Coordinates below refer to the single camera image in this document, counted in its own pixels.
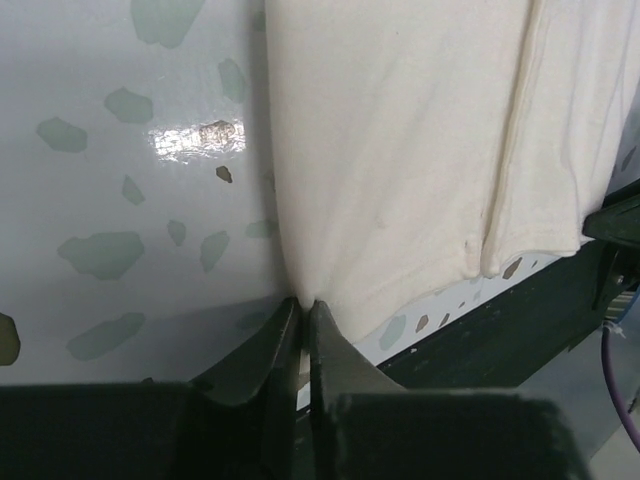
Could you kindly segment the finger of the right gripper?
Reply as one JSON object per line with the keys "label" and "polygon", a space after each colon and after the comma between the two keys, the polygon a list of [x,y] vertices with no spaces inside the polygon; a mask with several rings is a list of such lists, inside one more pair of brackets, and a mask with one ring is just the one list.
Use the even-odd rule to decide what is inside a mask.
{"label": "finger of the right gripper", "polygon": [[633,195],[590,214],[583,226],[589,238],[639,248],[639,195]]}

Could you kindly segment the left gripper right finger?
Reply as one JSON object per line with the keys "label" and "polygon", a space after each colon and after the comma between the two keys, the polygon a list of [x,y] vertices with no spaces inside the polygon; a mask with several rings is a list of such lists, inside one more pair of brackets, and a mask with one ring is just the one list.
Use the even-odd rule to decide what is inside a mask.
{"label": "left gripper right finger", "polygon": [[317,301],[309,320],[310,421],[318,479],[363,479],[384,450],[385,402],[403,388],[369,362]]}

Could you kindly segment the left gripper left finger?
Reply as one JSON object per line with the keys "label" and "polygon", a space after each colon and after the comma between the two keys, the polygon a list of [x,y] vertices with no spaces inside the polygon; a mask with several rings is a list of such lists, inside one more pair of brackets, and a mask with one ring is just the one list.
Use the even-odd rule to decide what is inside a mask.
{"label": "left gripper left finger", "polygon": [[206,459],[216,479],[289,479],[300,366],[300,305],[285,299],[246,342],[191,384],[215,417]]}

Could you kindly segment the cream white t shirt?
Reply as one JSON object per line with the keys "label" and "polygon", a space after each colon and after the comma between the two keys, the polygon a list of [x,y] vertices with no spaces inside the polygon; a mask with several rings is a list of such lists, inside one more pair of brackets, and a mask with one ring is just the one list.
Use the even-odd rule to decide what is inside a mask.
{"label": "cream white t shirt", "polygon": [[639,82],[635,1],[269,1],[280,237],[350,341],[523,253],[571,256]]}

